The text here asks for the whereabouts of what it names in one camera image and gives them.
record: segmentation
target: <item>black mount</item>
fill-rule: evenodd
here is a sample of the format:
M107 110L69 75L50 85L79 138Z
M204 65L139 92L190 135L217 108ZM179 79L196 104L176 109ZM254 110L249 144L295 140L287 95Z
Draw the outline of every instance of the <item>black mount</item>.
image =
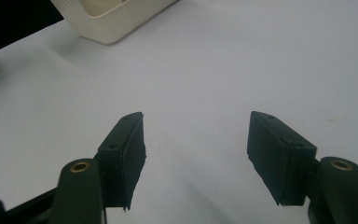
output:
M0 202L0 224L106 223L106 207L131 208L145 158L143 114L127 115L94 159L62 168L57 188L7 212Z
M315 160L316 146L279 119L252 112L247 152L277 204L310 198L311 224L358 223L358 165Z

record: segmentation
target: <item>dark background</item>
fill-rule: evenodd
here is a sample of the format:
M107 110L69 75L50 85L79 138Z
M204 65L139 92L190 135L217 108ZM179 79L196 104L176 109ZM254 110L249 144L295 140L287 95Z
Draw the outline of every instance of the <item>dark background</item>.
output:
M61 20L49 0L0 0L0 49Z

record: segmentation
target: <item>white container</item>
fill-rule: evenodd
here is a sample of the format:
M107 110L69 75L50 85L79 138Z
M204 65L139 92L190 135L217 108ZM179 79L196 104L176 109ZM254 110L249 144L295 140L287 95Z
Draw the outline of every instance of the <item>white container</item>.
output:
M109 44L177 0L50 0L79 35Z

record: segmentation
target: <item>white table surface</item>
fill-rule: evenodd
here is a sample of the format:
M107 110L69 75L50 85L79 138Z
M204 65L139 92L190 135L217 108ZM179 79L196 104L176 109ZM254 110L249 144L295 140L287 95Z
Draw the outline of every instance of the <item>white table surface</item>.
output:
M1 49L0 199L56 187L142 111L145 168L109 223L309 223L247 159L253 110L358 163L358 1L182 0L114 45L61 21Z

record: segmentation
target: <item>white plastic box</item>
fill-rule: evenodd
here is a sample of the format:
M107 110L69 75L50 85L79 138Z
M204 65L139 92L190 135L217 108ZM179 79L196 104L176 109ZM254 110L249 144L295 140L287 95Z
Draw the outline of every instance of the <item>white plastic box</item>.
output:
M79 35L109 44L177 0L51 0Z

